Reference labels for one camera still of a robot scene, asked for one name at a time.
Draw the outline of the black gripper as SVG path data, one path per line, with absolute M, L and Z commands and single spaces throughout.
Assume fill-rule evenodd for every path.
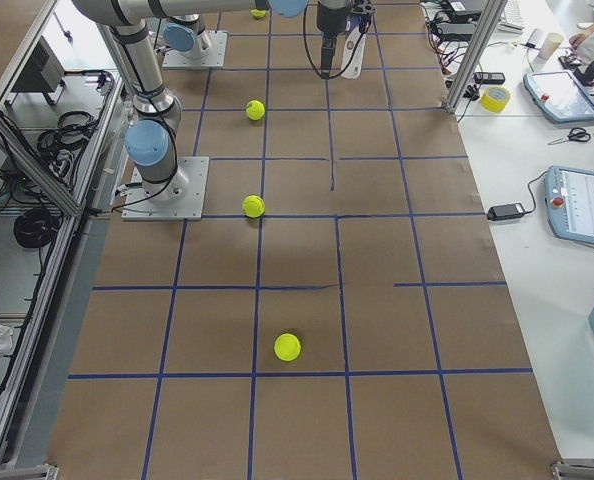
M 352 15 L 372 21 L 374 6 L 371 1 L 322 0 L 317 3 L 316 24 L 323 33 L 320 49 L 320 74 L 330 75 L 336 52 L 336 35 L 346 31 Z

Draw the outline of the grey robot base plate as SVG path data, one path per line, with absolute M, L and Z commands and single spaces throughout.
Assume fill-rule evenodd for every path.
M 127 207 L 122 209 L 125 221 L 176 221 L 200 220 L 209 171 L 208 157 L 180 157 L 178 170 L 163 193 L 154 199 L 147 197 L 157 193 L 154 184 L 144 183 L 141 172 L 134 167 L 132 182 L 141 182 L 138 188 L 130 189 L 126 196 Z

